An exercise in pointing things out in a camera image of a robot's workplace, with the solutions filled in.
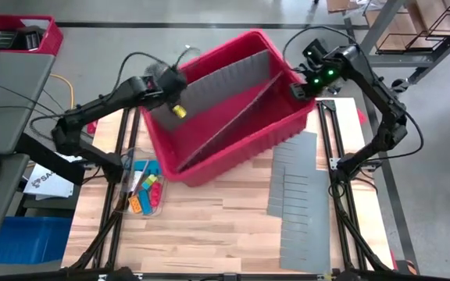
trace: red basket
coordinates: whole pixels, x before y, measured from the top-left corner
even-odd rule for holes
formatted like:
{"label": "red basket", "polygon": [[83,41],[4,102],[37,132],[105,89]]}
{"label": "red basket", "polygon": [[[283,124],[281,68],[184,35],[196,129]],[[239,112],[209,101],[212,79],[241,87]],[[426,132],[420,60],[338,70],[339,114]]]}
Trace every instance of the red basket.
{"label": "red basket", "polygon": [[49,22],[39,48],[33,51],[1,50],[0,52],[35,53],[57,56],[60,45],[62,45],[63,34],[59,27],[56,26],[55,19],[52,16],[0,15],[0,30],[15,30],[17,28],[25,27],[22,20],[47,20]]}
{"label": "red basket", "polygon": [[[278,94],[269,96],[266,106],[257,111],[242,124],[240,130],[234,133],[241,136],[232,136],[239,139],[235,143],[225,147],[211,155],[206,160],[184,170],[177,172],[178,164],[181,162],[179,151],[182,141],[192,142],[199,139],[202,128],[195,124],[210,124],[198,119],[215,120],[222,116],[219,114],[227,110],[226,107],[234,107],[230,102],[222,102],[215,108],[193,117],[184,124],[186,126],[180,135],[166,132],[150,115],[143,111],[148,133],[154,145],[155,154],[161,165],[164,176],[170,181],[181,181],[189,187],[202,185],[221,173],[233,168],[237,164],[250,159],[258,153],[272,148],[274,145],[285,141],[289,137],[300,133],[306,126],[307,114],[312,111],[315,100],[300,102],[295,100],[290,92],[291,83],[302,83],[303,81],[284,63],[282,55],[270,42],[261,30],[252,30],[239,37],[205,53],[199,58],[182,66],[181,70],[187,76],[188,83],[213,73],[214,71],[228,66],[231,63],[254,55],[257,52],[267,50],[270,54],[270,76],[283,73],[278,86]],[[239,94],[239,96],[250,95],[250,91]]]}

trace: wooden work surface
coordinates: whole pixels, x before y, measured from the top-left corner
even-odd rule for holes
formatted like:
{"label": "wooden work surface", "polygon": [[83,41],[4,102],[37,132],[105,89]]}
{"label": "wooden work surface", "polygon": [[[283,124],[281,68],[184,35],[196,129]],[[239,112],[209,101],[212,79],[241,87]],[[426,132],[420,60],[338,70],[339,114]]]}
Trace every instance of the wooden work surface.
{"label": "wooden work surface", "polygon": [[[357,151],[364,139],[355,102],[352,98],[335,101],[345,150]],[[119,111],[99,121],[96,147],[114,151],[121,115]],[[317,169],[327,169],[317,110],[309,114],[305,130],[319,134]],[[333,137],[331,140],[336,149]],[[151,147],[143,122],[137,147]],[[147,220],[137,215],[124,216],[116,265],[129,266],[137,272],[294,272],[279,267],[281,219],[266,214],[272,157],[272,150],[264,151],[203,187],[169,183],[159,216]],[[383,263],[391,267],[376,192],[357,181],[352,186],[362,235]],[[63,266],[72,265],[97,234],[106,187],[104,179],[92,180],[82,187]],[[353,241],[348,241],[357,265]],[[103,263],[108,252],[105,249]],[[342,268],[332,200],[330,256],[331,267]]]}

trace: gray cardboard divider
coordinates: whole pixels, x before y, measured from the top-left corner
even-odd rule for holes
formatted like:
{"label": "gray cardboard divider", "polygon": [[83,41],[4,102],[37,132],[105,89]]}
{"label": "gray cardboard divider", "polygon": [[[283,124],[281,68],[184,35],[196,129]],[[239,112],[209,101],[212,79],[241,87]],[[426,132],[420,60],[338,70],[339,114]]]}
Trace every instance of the gray cardboard divider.
{"label": "gray cardboard divider", "polygon": [[309,132],[301,132],[273,149],[268,215],[281,217],[277,210],[282,208],[283,201],[274,199],[284,199],[284,170],[289,170],[290,174],[309,175],[316,169],[316,149],[317,135]]}
{"label": "gray cardboard divider", "polygon": [[258,109],[258,105],[262,98],[268,98],[267,93],[272,90],[272,86],[279,80],[282,73],[278,73],[274,78],[263,87],[263,89],[255,96],[255,98],[246,105],[232,120],[230,120],[224,127],[218,130],[211,138],[204,144],[197,148],[191,155],[189,155],[181,164],[178,165],[177,171],[181,172],[211,156],[220,150],[223,140],[227,135],[236,130],[243,120],[250,118]]}
{"label": "gray cardboard divider", "polygon": [[178,118],[167,106],[154,108],[150,113],[165,130],[173,131],[197,114],[270,78],[270,54],[265,50],[189,84],[180,96],[180,104],[187,111],[185,118]]}
{"label": "gray cardboard divider", "polygon": [[286,169],[284,178],[280,267],[330,272],[328,172],[314,170],[308,176],[299,176]]}

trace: gray floor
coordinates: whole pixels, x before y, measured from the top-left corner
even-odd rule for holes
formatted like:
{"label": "gray floor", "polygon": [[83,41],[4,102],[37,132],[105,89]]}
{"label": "gray floor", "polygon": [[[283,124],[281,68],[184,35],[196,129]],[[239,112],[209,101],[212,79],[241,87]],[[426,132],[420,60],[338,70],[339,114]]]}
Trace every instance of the gray floor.
{"label": "gray floor", "polygon": [[[108,0],[54,1],[1,0],[1,13],[50,14],[60,21],[122,21],[167,23],[318,23],[342,24],[341,15],[328,15],[325,1],[312,7],[309,0]],[[352,16],[354,24],[364,24],[362,17]],[[168,62],[174,62],[185,44],[203,51],[222,44],[244,32],[240,29],[87,29],[64,28],[64,42],[53,73],[67,77],[74,85],[78,103],[90,101],[108,92],[123,57],[133,51],[144,51]],[[282,48],[296,30],[265,30],[274,44]],[[359,40],[364,31],[356,33]],[[311,38],[322,37],[330,46],[344,44],[337,35],[313,32],[293,42],[287,58],[301,60],[301,50]],[[143,72],[146,58],[127,63],[124,78]],[[376,69],[390,83],[408,76],[413,69]],[[50,80],[46,90],[63,107],[69,104],[65,85]],[[363,111],[362,95],[356,85],[345,85],[341,96],[354,97]],[[42,102],[55,106],[43,96]],[[420,124],[426,139],[417,155],[392,161],[395,180],[409,224],[414,249],[423,275],[450,277],[450,56],[417,85],[401,97],[410,114]],[[52,123],[38,128],[50,130]],[[368,125],[363,127],[367,140],[372,137]],[[411,151],[419,145],[414,127],[390,155]],[[381,211],[391,249],[402,257],[391,204],[381,175],[376,175],[380,189]],[[49,270],[58,262],[42,267],[0,268],[0,272]]]}

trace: black cable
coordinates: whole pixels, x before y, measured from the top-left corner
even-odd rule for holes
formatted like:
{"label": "black cable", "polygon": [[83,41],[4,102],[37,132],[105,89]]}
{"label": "black cable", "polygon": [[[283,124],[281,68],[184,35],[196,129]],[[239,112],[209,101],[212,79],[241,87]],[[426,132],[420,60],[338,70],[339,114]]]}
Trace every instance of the black cable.
{"label": "black cable", "polygon": [[[26,109],[29,109],[29,110],[31,110],[31,111],[34,110],[35,112],[40,113],[40,114],[42,114],[43,116],[46,116],[46,114],[44,114],[42,111],[37,110],[37,109],[35,109],[35,108],[32,109],[32,108],[27,107],[27,106],[1,105],[0,108],[26,108]],[[42,137],[42,138],[44,138],[44,139],[46,139],[46,140],[49,140],[49,141],[52,141],[52,139],[51,139],[50,137],[45,136],[42,132],[40,132],[38,129],[36,129],[32,124],[30,124],[29,127],[30,127],[30,130],[31,130],[33,133],[37,134],[39,137]]]}
{"label": "black cable", "polygon": [[114,93],[114,91],[117,89],[117,87],[119,86],[119,82],[120,82],[120,80],[121,80],[121,76],[123,75],[123,69],[124,69],[124,66],[126,65],[126,62],[128,61],[128,59],[130,59],[132,56],[134,56],[134,55],[144,55],[144,56],[146,56],[146,57],[148,57],[148,58],[150,58],[150,59],[153,59],[153,60],[155,60],[155,61],[157,61],[157,62],[159,62],[159,63],[162,63],[162,64],[164,64],[164,65],[166,65],[166,66],[168,66],[168,67],[171,67],[167,62],[164,62],[163,60],[161,60],[161,59],[159,59],[159,58],[156,58],[155,56],[153,56],[153,55],[150,55],[150,54],[148,54],[148,53],[146,53],[146,52],[132,52],[132,53],[130,53],[130,54],[128,54],[124,59],[123,59],[123,62],[121,62],[121,67],[119,68],[119,72],[117,73],[117,79],[116,79],[116,83],[114,84],[114,87],[112,88],[112,91],[111,91],[111,95],[109,95],[108,97],[107,97],[107,99],[105,100],[105,102],[107,102],[107,101],[109,101],[112,97],[113,97],[113,93]]}
{"label": "black cable", "polygon": [[209,277],[200,279],[199,281],[210,281],[210,280],[221,281],[221,280],[223,280],[223,277],[222,276],[209,276]]}
{"label": "black cable", "polygon": [[93,180],[93,179],[97,179],[97,178],[103,177],[104,175],[97,176],[98,173],[100,173],[100,169],[101,169],[101,168],[102,168],[102,167],[99,166],[98,169],[97,169],[97,171],[93,174],[93,176],[89,176],[89,177],[87,177],[87,178],[84,178],[83,184],[89,182],[90,180]]}
{"label": "black cable", "polygon": [[[350,35],[348,35],[348,34],[345,34],[345,33],[341,32],[341,31],[339,31],[339,30],[335,30],[334,28],[331,28],[331,27],[325,27],[325,26],[306,27],[305,29],[300,30],[297,34],[295,34],[293,37],[291,37],[291,39],[289,39],[289,40],[287,41],[286,45],[285,45],[284,48],[282,49],[282,59],[284,60],[284,63],[287,64],[287,62],[286,62],[286,50],[288,49],[288,45],[289,45],[289,44],[290,44],[297,36],[299,36],[300,34],[306,32],[307,30],[315,30],[315,29],[329,30],[329,31],[335,32],[335,33],[340,34],[341,36],[346,37],[347,39],[349,39],[350,42],[352,42],[353,44],[356,45],[356,47],[358,48],[359,52],[362,53],[362,55],[363,55],[363,57],[364,57],[364,60],[366,61],[367,67],[369,68],[370,72],[373,74],[373,67],[371,66],[371,63],[370,63],[369,59],[367,58],[366,53],[360,48],[360,44],[355,40],[355,38],[353,38],[352,36],[350,36]],[[295,71],[296,73],[298,73],[298,69],[296,69],[296,68],[291,69],[291,70],[292,70],[292,71]],[[388,94],[388,97],[389,97],[391,100],[395,100],[395,98],[393,98],[393,97],[390,96],[389,94]],[[411,152],[404,153],[404,154],[401,154],[401,155],[393,155],[393,156],[388,156],[388,157],[383,157],[383,158],[368,159],[368,160],[366,160],[364,163],[369,162],[369,161],[374,161],[374,160],[387,160],[387,159],[401,158],[401,157],[405,157],[405,156],[410,156],[410,155],[413,155],[413,154],[419,152],[421,149],[423,149],[423,146],[424,146],[424,138],[423,138],[423,132],[421,131],[420,126],[418,125],[418,123],[415,121],[415,119],[414,119],[414,118],[413,118],[406,110],[404,110],[404,114],[407,116],[407,118],[408,118],[409,120],[411,120],[412,124],[414,125],[414,127],[415,127],[416,130],[418,131],[418,134],[420,135],[420,146],[419,146],[415,151],[411,151]]]}
{"label": "black cable", "polygon": [[[291,39],[289,39],[289,40],[287,41],[286,45],[285,45],[284,48],[282,49],[282,59],[284,60],[284,63],[286,63],[286,64],[288,63],[288,62],[286,62],[286,50],[288,49],[289,44],[290,44],[296,37],[298,37],[300,34],[305,33],[307,30],[315,30],[315,29],[324,29],[324,30],[333,31],[333,32],[335,32],[335,33],[337,33],[337,34],[340,34],[341,36],[344,36],[344,37],[348,38],[351,42],[353,42],[354,44],[357,44],[357,45],[359,46],[359,43],[357,43],[357,41],[356,41],[352,36],[349,36],[348,34],[344,34],[343,32],[341,32],[341,31],[339,31],[339,30],[335,30],[334,28],[331,28],[331,27],[325,27],[325,26],[306,27],[306,28],[300,30],[297,34],[293,35],[293,37],[291,37]],[[299,72],[298,69],[296,69],[296,68],[291,69],[291,70],[295,71],[296,73]]]}
{"label": "black cable", "polygon": [[27,106],[20,106],[20,105],[1,105],[0,108],[25,108],[25,109],[29,109],[29,110],[34,110],[35,112],[42,114],[44,116],[46,116],[46,114],[44,114],[42,111],[39,111],[37,109],[32,109],[30,107]]}
{"label": "black cable", "polygon": [[362,168],[359,168],[360,173],[365,176],[366,178],[370,179],[370,180],[374,180],[374,178],[368,174],[366,174]]}
{"label": "black cable", "polygon": [[82,134],[83,136],[85,136],[85,137],[91,138],[92,140],[94,139],[94,137],[93,137],[93,136],[90,136],[88,133],[81,132],[81,134]]}
{"label": "black cable", "polygon": [[[335,186],[335,185],[338,185],[338,186],[341,186],[341,184],[340,183],[332,183],[328,188],[327,188],[327,193],[329,194],[329,196],[331,196],[332,198],[334,198],[334,195],[333,195],[333,187]],[[338,190],[337,190],[337,192],[338,192],[338,195],[337,195],[337,199],[340,199],[340,198],[342,198],[343,197],[343,195],[345,195],[345,189],[344,188],[341,188],[341,193],[340,193],[340,190],[339,190],[339,188],[338,188]]]}
{"label": "black cable", "polygon": [[34,123],[36,123],[37,121],[39,121],[39,120],[43,120],[43,119],[54,119],[54,118],[57,118],[57,117],[60,117],[61,115],[60,114],[55,114],[55,115],[52,115],[52,116],[47,116],[47,115],[45,115],[45,116],[38,116],[38,117],[36,117],[36,118],[33,118],[30,122],[29,122],[29,128],[30,128],[30,130],[32,130],[35,134],[37,134],[39,137],[42,137],[42,138],[44,138],[44,139],[46,139],[46,140],[48,140],[48,141],[53,141],[53,139],[52,138],[50,138],[50,137],[48,137],[48,136],[45,136],[43,133],[41,133],[41,132],[39,132],[39,130],[38,129],[36,129],[36,127],[34,126]]}
{"label": "black cable", "polygon": [[358,181],[361,181],[361,182],[363,182],[363,183],[369,184],[371,187],[374,188],[374,190],[376,191],[376,194],[378,194],[378,188],[376,187],[376,184],[371,183],[369,180],[361,179],[361,178],[359,178],[359,177],[356,177],[354,180],[358,180]]}
{"label": "black cable", "polygon": [[196,47],[188,47],[185,48],[185,50],[180,54],[180,56],[177,59],[177,62],[175,63],[175,66],[178,67],[180,65],[180,60],[188,53],[188,52],[192,52],[195,51],[197,52],[199,55],[201,54],[201,50],[196,48]]}
{"label": "black cable", "polygon": [[59,106],[59,108],[63,111],[63,112],[65,112],[65,109],[59,104],[59,102],[58,101],[56,101],[45,89],[43,89],[43,91],[44,91],[44,93],[47,95],[47,96],[49,96],[50,98],[51,98],[51,100],[52,101],[54,101],[58,106]]}
{"label": "black cable", "polygon": [[37,101],[33,101],[32,99],[30,99],[30,98],[24,96],[23,94],[19,94],[19,93],[15,92],[14,90],[10,90],[10,89],[8,89],[7,87],[4,87],[4,86],[2,86],[2,85],[0,85],[0,88],[9,91],[9,92],[11,92],[12,94],[16,94],[17,96],[19,96],[19,97],[21,97],[21,98],[27,99],[28,101],[32,102],[32,103],[35,104],[35,105],[40,105],[42,108],[44,108],[44,109],[50,111],[50,112],[53,113],[53,114],[56,114],[56,112],[54,112],[54,111],[51,110],[50,108],[44,106],[43,104],[41,104],[41,103],[39,103],[39,102],[37,102]]}
{"label": "black cable", "polygon": [[407,152],[407,153],[404,153],[401,155],[392,155],[392,156],[388,156],[388,157],[372,158],[372,159],[366,160],[365,162],[371,162],[371,161],[375,161],[375,160],[388,160],[388,159],[393,159],[393,158],[401,158],[401,157],[405,157],[405,156],[410,156],[410,155],[414,155],[414,154],[420,152],[420,150],[423,149],[423,146],[425,145],[425,140],[423,137],[423,132],[421,132],[420,125],[418,125],[418,123],[415,121],[415,119],[407,111],[404,111],[404,114],[407,116],[407,118],[409,120],[411,120],[412,124],[418,131],[418,134],[420,135],[420,146],[415,151]]}

